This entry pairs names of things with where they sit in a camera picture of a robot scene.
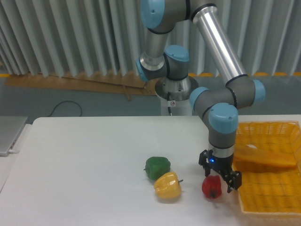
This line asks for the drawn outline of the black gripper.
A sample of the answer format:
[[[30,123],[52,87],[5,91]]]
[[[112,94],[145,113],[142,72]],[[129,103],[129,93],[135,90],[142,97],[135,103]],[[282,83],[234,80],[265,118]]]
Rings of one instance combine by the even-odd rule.
[[[232,170],[233,154],[228,157],[217,157],[213,150],[204,150],[199,155],[199,165],[205,170],[205,177],[208,177],[211,170],[221,175],[227,183],[227,193],[238,190],[242,185],[242,174],[240,171]]]

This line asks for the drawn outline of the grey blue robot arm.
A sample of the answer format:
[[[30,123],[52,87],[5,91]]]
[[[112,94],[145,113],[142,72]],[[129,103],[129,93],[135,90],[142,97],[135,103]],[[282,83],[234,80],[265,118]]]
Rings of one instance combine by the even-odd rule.
[[[143,81],[153,79],[182,81],[188,77],[188,51],[177,45],[167,47],[169,33],[178,22],[191,20],[199,29],[225,87],[210,91],[194,89],[189,96],[192,109],[209,131],[209,149],[199,157],[208,176],[217,172],[228,191],[242,185],[242,174],[232,169],[238,109],[265,99],[264,85],[251,80],[219,21],[218,8],[212,0],[143,0],[141,18],[148,29],[145,51],[136,61]]]

